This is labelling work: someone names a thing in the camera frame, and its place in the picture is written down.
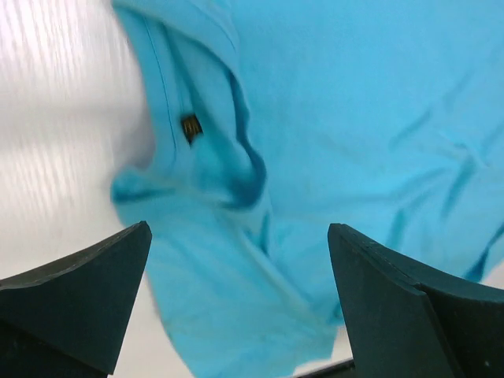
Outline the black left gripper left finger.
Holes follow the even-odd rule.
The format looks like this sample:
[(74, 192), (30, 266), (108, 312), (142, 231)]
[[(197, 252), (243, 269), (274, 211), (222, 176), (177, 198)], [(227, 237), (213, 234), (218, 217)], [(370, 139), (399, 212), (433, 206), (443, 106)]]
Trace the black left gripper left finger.
[(137, 224), (1, 281), (3, 377), (114, 373), (151, 244)]

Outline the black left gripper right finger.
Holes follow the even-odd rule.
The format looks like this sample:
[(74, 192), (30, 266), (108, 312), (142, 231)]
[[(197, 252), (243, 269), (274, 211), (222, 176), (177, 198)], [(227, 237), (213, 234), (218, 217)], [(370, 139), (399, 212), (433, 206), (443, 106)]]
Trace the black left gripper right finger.
[(359, 377), (501, 377), (503, 291), (331, 224), (328, 246)]

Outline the turquoise t shirt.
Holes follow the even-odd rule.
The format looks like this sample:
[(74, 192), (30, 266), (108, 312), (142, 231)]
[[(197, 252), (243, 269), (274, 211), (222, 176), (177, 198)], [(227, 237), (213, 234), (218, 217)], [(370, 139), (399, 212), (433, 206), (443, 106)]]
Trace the turquoise t shirt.
[(348, 224), (480, 281), (503, 259), (500, 1), (115, 1), (154, 132), (111, 196), (196, 377), (289, 376), (343, 313)]

